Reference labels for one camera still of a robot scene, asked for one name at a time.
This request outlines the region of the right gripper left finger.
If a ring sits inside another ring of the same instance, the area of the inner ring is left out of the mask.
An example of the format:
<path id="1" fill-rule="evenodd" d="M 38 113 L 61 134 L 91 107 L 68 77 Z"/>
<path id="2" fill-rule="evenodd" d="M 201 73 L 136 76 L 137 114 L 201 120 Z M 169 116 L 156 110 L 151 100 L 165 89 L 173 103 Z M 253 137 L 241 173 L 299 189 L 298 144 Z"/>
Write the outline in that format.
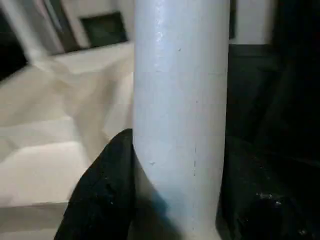
<path id="1" fill-rule="evenodd" d="M 56 240 L 125 240 L 135 209 L 133 131 L 119 132 L 85 171 Z"/>

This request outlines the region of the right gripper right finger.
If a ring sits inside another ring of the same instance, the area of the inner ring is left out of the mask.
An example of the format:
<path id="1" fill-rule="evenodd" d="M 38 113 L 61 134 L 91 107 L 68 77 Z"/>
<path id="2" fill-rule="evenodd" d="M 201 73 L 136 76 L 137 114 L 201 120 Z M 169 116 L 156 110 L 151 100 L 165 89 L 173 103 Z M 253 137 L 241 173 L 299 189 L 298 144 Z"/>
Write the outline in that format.
<path id="1" fill-rule="evenodd" d="M 225 139 L 216 227 L 223 240 L 317 240 L 320 167 Z"/>

